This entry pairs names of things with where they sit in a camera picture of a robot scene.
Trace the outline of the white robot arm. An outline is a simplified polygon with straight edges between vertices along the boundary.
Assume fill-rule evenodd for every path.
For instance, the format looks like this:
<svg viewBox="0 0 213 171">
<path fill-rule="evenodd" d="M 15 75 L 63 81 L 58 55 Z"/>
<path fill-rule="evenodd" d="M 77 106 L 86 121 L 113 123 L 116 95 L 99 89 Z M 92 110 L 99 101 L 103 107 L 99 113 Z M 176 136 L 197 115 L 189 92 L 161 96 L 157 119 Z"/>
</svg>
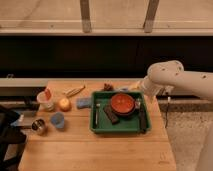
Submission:
<svg viewBox="0 0 213 171">
<path fill-rule="evenodd" d="M 150 65 L 139 85 L 149 97 L 156 96 L 163 87 L 172 86 L 213 102 L 213 73 L 185 71 L 183 64 L 177 60 Z M 196 171 L 213 171 L 213 123 L 200 152 Z"/>
</svg>

